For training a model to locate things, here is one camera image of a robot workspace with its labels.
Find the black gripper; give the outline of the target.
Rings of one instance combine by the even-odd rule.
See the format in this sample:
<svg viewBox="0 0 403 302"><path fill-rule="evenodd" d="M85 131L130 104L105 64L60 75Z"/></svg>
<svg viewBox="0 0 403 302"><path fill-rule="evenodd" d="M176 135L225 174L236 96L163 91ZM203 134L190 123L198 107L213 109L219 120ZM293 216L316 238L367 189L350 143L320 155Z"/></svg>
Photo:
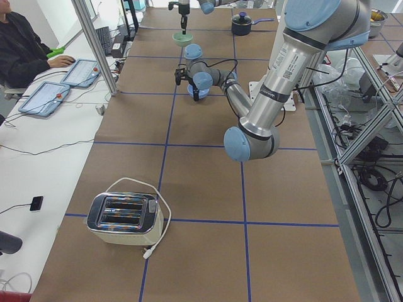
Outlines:
<svg viewBox="0 0 403 302"><path fill-rule="evenodd" d="M186 34L187 22L188 22L188 15L190 14L190 7L189 6L179 6L179 14L181 15L181 28L182 34Z"/></svg>
<svg viewBox="0 0 403 302"><path fill-rule="evenodd" d="M193 100L199 101L199 90L191 77L188 79L188 90L193 91Z"/></svg>

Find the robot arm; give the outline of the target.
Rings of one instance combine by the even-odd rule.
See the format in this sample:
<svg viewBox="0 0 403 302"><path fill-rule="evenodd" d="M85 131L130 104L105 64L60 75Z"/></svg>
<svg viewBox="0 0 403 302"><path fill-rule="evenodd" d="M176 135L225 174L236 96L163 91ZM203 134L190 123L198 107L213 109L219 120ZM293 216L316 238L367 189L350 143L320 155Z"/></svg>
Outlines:
<svg viewBox="0 0 403 302"><path fill-rule="evenodd" d="M221 88L238 116L238 125L224 135L225 151L232 160L267 158L280 142L275 119L312 57L366 43L371 8L370 1L286 1L276 34L283 44L254 99L231 71L209 67L195 43L185 47L186 66L177 71L177 79L191 82L194 92Z"/></svg>
<svg viewBox="0 0 403 302"><path fill-rule="evenodd" d="M198 0L200 9L204 14L210 14L216 7L232 4L236 1L222 1L222 0ZM169 9L173 9L173 6L178 6L178 12L181 15L181 30L182 34L186 34L188 15L190 14L190 2L189 1L176 1L169 4Z"/></svg>

